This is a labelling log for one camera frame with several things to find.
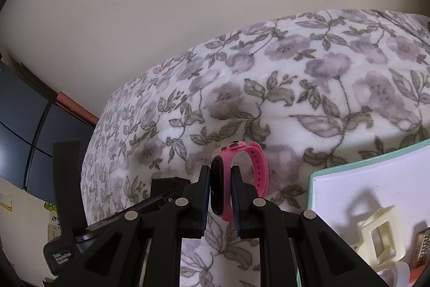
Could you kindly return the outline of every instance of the black device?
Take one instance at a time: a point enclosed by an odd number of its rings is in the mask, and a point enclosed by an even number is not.
[[[224,209],[224,165],[220,156],[215,156],[210,168],[211,208],[220,216]]]
[[[85,215],[70,201],[78,186],[79,142],[54,147],[54,180],[62,234],[44,247],[48,266],[58,278],[52,287],[179,286],[181,239],[201,238],[206,229],[211,169],[202,166],[197,183],[180,178],[154,179],[151,197],[86,227]],[[258,238],[261,287],[375,286],[386,283],[313,211],[293,214],[259,198],[231,168],[234,224],[241,239]],[[149,249],[146,270],[143,262]],[[416,287],[430,286],[426,267]]]

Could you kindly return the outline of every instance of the cabinet door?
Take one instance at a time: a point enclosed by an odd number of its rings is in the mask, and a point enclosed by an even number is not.
[[[31,143],[48,101],[0,62],[0,121]]]
[[[0,176],[20,189],[29,153],[30,145],[0,124]]]
[[[28,173],[27,192],[41,200],[55,204],[53,179],[52,157],[35,150]]]
[[[46,116],[36,146],[52,156],[55,142],[80,139],[85,154],[93,132],[93,127],[81,122],[61,107],[53,105]]]

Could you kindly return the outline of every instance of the purple flower pattern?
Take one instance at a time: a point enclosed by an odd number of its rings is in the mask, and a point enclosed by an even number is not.
[[[196,181],[231,140],[264,147],[267,198],[297,212],[315,170],[426,139],[429,20],[303,13],[218,36],[149,69],[113,93],[90,141],[81,173],[88,223],[147,198],[153,178]],[[235,164],[252,182],[246,154]],[[239,241],[210,213],[205,238],[183,242],[181,285],[258,285],[257,244]],[[227,263],[240,274],[220,274]]]

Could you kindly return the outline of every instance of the bed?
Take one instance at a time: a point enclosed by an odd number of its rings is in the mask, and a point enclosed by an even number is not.
[[[196,181],[231,140],[264,148],[267,198],[298,212],[314,171],[427,139],[429,22],[358,9],[284,16],[142,73],[112,94],[85,155],[88,223],[148,198],[153,178]],[[251,182],[246,158],[236,164]],[[181,264],[181,286],[259,285],[258,241],[239,240],[211,211]]]

